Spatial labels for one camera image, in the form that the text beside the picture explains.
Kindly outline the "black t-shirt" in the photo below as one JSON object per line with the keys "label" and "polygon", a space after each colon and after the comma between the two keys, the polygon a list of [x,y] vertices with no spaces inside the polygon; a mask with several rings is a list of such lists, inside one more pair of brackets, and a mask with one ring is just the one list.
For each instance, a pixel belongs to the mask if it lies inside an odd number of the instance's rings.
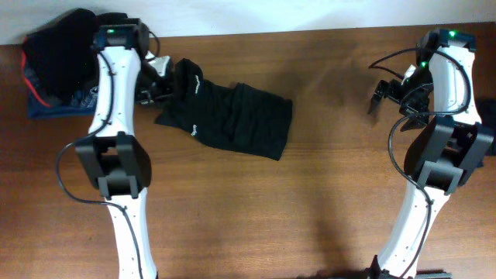
{"label": "black t-shirt", "polygon": [[182,129],[212,148],[280,160],[292,109],[292,100],[248,84],[214,84],[184,58],[174,67],[174,97],[155,123]]}

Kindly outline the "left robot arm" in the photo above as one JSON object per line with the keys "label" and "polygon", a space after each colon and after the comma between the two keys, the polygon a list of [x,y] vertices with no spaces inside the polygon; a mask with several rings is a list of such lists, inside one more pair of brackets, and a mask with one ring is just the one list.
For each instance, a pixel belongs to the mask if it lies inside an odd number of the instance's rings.
{"label": "left robot arm", "polygon": [[120,278],[158,276],[146,221],[151,160],[135,136],[135,105],[170,98],[171,61],[150,53],[151,32],[140,19],[115,19],[95,33],[98,98],[88,135],[74,150],[108,208],[115,233]]}

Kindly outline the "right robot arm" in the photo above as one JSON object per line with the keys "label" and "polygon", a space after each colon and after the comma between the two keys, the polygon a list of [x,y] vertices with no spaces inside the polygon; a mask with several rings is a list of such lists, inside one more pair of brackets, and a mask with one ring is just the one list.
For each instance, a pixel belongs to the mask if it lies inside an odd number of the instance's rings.
{"label": "right robot arm", "polygon": [[415,64],[380,81],[370,101],[384,99],[403,115],[387,140],[396,171],[406,179],[405,197],[385,246],[365,278],[419,278],[419,255],[443,206],[464,186],[494,142],[474,98],[476,40],[453,29],[434,29],[412,47]]}

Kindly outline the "crumpled dark navy garment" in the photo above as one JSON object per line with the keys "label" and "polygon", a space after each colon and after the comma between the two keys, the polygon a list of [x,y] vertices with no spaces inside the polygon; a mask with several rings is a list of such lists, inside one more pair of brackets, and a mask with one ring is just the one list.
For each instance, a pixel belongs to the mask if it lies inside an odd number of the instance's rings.
{"label": "crumpled dark navy garment", "polygon": [[490,128],[493,132],[493,141],[486,155],[495,156],[495,121],[496,103],[494,98],[479,98],[476,100],[476,107],[482,120],[483,126]]}

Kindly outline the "folded black garment on pile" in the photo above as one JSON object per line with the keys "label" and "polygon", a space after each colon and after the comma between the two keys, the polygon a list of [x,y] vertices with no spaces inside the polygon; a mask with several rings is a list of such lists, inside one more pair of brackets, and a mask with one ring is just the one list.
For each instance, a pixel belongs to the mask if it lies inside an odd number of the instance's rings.
{"label": "folded black garment on pile", "polygon": [[100,26],[127,17],[124,12],[97,15],[88,9],[74,9],[27,35],[22,51],[46,93],[69,103],[77,90],[95,78],[94,34]]}

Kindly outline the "folded blue jeans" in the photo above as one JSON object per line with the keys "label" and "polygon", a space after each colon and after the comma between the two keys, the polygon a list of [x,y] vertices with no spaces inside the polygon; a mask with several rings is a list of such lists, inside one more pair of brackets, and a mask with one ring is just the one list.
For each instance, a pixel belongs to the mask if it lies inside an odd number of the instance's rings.
{"label": "folded blue jeans", "polygon": [[98,86],[85,91],[76,91],[75,97],[69,105],[56,104],[52,107],[42,105],[36,97],[28,94],[28,118],[29,119],[53,119],[71,116],[86,116],[95,113],[97,105]]}

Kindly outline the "grey garment with pink trim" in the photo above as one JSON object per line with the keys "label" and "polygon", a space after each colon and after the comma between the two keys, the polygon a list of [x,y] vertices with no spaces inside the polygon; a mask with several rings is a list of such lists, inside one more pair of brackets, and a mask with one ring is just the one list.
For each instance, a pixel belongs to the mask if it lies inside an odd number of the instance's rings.
{"label": "grey garment with pink trim", "polygon": [[47,90],[42,85],[36,72],[29,65],[24,50],[22,51],[21,70],[22,79],[24,80],[29,93],[34,97],[38,104],[47,109],[55,109],[56,107],[62,106],[62,101],[58,97],[47,93]]}

